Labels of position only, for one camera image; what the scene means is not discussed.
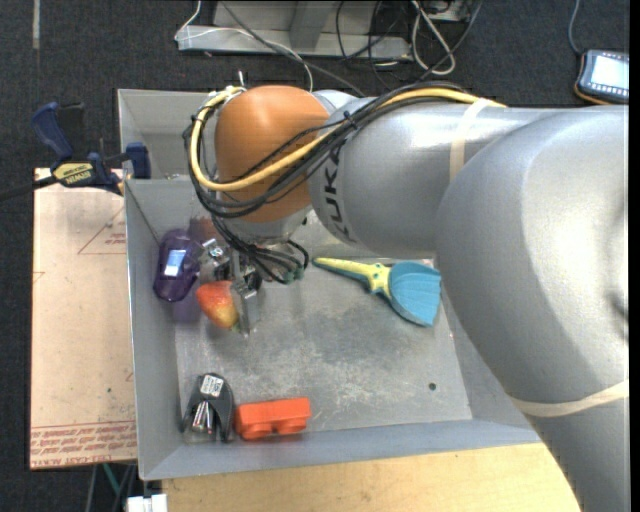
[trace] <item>yellow handle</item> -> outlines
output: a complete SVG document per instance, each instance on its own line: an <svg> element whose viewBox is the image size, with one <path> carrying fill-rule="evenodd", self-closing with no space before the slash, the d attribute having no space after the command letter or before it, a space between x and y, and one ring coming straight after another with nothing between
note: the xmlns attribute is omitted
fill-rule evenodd
<svg viewBox="0 0 640 512"><path fill-rule="evenodd" d="M353 277L361 281L365 280L369 283L369 289L372 293L381 291L388 299L391 298L391 293L389 292L389 272L391 269L381 263L367 265L366 263L334 258L315 258L313 263L319 267L348 277Z"/></svg>

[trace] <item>screen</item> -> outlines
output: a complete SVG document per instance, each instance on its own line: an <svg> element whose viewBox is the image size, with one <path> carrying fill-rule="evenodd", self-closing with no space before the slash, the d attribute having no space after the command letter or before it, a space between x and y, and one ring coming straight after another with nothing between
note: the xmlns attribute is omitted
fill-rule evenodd
<svg viewBox="0 0 640 512"><path fill-rule="evenodd" d="M169 258L167 258L167 266L164 268L164 275L167 277L176 277L180 272L180 265L184 260L187 251L172 250L169 251Z"/></svg>
<svg viewBox="0 0 640 512"><path fill-rule="evenodd" d="M618 59L597 56L593 64L591 82L629 89L629 64Z"/></svg>

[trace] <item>purple object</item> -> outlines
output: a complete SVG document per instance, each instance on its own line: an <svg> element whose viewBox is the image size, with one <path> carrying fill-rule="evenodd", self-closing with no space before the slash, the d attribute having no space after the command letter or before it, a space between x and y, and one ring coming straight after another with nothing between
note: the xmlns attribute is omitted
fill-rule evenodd
<svg viewBox="0 0 640 512"><path fill-rule="evenodd" d="M202 246L184 229L167 232L160 241L153 291L168 302L184 299L198 278Z"/></svg>

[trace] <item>gray bin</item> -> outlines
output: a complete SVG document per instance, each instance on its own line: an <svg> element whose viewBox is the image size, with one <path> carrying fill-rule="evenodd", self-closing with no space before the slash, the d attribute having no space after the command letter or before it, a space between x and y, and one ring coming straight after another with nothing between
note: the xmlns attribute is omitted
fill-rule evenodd
<svg viewBox="0 0 640 512"><path fill-rule="evenodd" d="M162 235L210 222L186 177L181 138L205 97L119 91L122 147L146 144L153 177L125 189L141 478L539 442L446 298L434 327L418 327L359 283L310 267L292 285L265 283L263 319L244 338L212 326L189 299L176 306L153 294ZM312 257L372 258L333 238L313 214L294 239ZM187 321L189 308L196 315ZM238 404L308 396L307 429L253 442L185 443L181 419L197 376L209 371L226 378Z"/></svg>

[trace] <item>cardboard sheet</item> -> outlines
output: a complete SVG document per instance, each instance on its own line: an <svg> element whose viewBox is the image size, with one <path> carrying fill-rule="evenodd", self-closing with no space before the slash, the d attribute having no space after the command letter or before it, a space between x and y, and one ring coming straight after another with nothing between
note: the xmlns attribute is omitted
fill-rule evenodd
<svg viewBox="0 0 640 512"><path fill-rule="evenodd" d="M32 469L136 458L124 200L34 194Z"/></svg>

